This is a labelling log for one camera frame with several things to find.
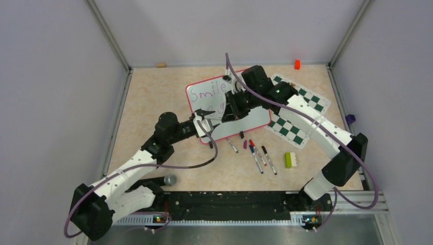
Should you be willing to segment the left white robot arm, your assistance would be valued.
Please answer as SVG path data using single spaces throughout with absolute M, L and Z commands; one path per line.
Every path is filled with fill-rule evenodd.
M 99 181 L 81 184 L 74 191 L 64 236 L 84 233 L 90 240 L 102 238 L 118 220 L 140 209 L 157 211 L 164 198 L 146 186 L 130 188 L 146 174 L 167 168 L 164 163 L 174 153 L 173 145 L 190 137 L 211 139 L 215 129 L 209 115 L 213 111 L 197 109 L 187 121 L 179 122 L 175 113 L 158 118 L 153 135 L 122 166 Z

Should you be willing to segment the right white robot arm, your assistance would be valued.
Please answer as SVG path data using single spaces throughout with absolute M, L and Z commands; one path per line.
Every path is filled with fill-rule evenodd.
M 260 65 L 247 68 L 238 76 L 227 64 L 225 75 L 242 90 L 226 92 L 222 122 L 241 120 L 252 109 L 262 107 L 290 121 L 319 144 L 330 158 L 301 189 L 304 193 L 299 196 L 299 203 L 303 209 L 314 210 L 326 192 L 344 186 L 363 164 L 368 143 L 366 136 L 354 136 L 330 122 L 310 106 L 291 83 L 274 82 Z

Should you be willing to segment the pink framed whiteboard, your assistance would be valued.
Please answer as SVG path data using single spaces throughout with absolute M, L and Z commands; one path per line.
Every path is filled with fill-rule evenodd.
M 224 113 L 232 112 L 230 103 L 226 100 L 226 93 L 231 91 L 232 85 L 225 81 L 223 76 L 192 83 L 185 87 L 191 112 L 198 109 L 213 112 L 205 117 L 211 119 L 211 124 L 216 126 L 211 133 L 214 141 L 264 127 L 271 122 L 270 111 L 263 107 L 251 109 L 243 118 L 234 119 L 233 116 L 230 116 L 229 121 L 224 121 Z

